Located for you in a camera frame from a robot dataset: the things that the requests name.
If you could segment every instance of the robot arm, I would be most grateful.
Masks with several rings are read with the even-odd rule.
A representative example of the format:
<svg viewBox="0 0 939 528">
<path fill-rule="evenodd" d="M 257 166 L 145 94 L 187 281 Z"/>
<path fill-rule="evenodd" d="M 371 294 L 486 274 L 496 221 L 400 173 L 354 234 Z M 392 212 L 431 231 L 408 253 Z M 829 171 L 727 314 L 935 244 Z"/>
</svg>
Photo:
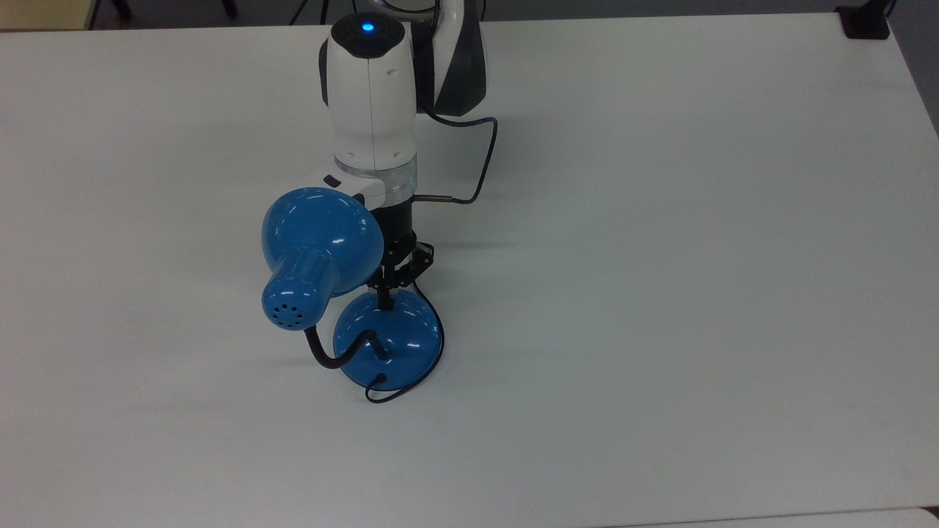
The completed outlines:
<svg viewBox="0 0 939 528">
<path fill-rule="evenodd" d="M 437 312 L 414 284 L 434 257 L 411 225 L 417 109 L 446 122 L 438 114 L 463 116 L 485 96 L 474 0 L 437 0 L 434 13 L 433 21 L 416 23 L 356 13 L 332 27 L 319 69 L 335 131 L 333 160 L 312 185 L 278 199 L 262 228 L 271 269 L 262 294 L 268 319 L 305 332 L 317 361 L 342 368 L 376 403 L 420 383 L 443 350 Z M 495 126 L 494 118 L 487 122 Z M 316 324 L 330 298 L 364 284 L 371 291 L 340 316 L 330 358 Z M 403 289 L 411 284 L 417 295 Z M 373 390 L 396 392 L 375 400 Z"/>
</svg>

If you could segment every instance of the table surface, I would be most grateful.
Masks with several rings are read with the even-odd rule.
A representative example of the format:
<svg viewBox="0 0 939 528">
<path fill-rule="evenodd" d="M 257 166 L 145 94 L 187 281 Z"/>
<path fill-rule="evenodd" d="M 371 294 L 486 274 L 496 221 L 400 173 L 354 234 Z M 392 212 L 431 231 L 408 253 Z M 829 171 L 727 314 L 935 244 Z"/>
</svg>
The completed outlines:
<svg viewBox="0 0 939 528">
<path fill-rule="evenodd" d="M 87 29 L 94 0 L 0 0 L 0 31 Z"/>
<path fill-rule="evenodd" d="M 484 24 L 486 187 L 415 210 L 447 350 L 374 406 L 259 302 L 263 215 L 330 156 L 327 30 L 0 35 L 0 524 L 939 503 L 939 141 L 895 40 Z M 419 192 L 471 191 L 482 128 L 418 119 Z"/>
</svg>

